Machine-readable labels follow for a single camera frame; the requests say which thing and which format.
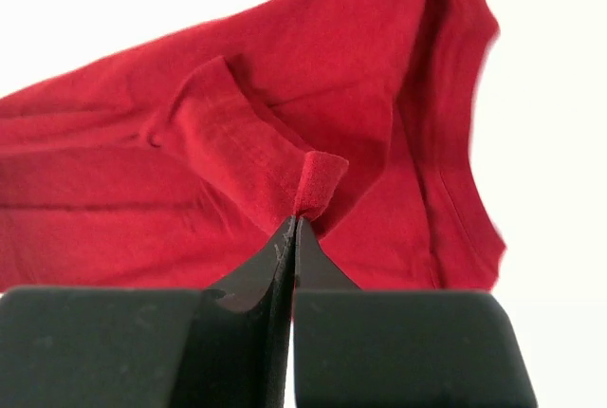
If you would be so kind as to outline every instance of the white background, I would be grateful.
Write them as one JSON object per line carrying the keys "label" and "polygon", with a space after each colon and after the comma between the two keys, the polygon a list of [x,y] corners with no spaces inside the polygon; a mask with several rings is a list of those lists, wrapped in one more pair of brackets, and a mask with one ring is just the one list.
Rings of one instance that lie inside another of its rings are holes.
{"label": "white background", "polygon": [[[0,0],[0,96],[263,1]],[[605,407],[607,0],[488,2],[471,152],[509,248],[494,292],[540,405]]]}

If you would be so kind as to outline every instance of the red fabric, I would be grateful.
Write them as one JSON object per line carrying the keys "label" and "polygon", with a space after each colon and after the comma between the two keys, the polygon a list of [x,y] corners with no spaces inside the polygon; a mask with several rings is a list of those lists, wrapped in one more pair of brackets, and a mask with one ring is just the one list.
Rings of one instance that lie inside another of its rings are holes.
{"label": "red fabric", "polygon": [[272,0],[0,100],[0,289],[206,287],[307,216],[364,288],[495,283],[485,0]]}

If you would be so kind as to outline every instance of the t-shirt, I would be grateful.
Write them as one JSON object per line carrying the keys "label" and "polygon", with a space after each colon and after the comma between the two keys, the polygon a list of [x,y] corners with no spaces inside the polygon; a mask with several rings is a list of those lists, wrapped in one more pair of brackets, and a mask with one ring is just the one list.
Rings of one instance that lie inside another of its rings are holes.
{"label": "t-shirt", "polygon": [[271,0],[6,96],[0,290],[207,287],[293,214],[362,288],[491,288],[497,30],[485,0]]}

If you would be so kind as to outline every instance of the red t-shirt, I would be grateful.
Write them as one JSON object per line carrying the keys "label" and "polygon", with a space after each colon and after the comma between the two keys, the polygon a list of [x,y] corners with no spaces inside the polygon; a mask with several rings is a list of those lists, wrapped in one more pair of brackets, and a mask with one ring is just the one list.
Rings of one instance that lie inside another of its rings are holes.
{"label": "red t-shirt", "polygon": [[291,214],[363,288],[490,288],[485,0],[271,0],[0,100],[0,290],[206,287]]}

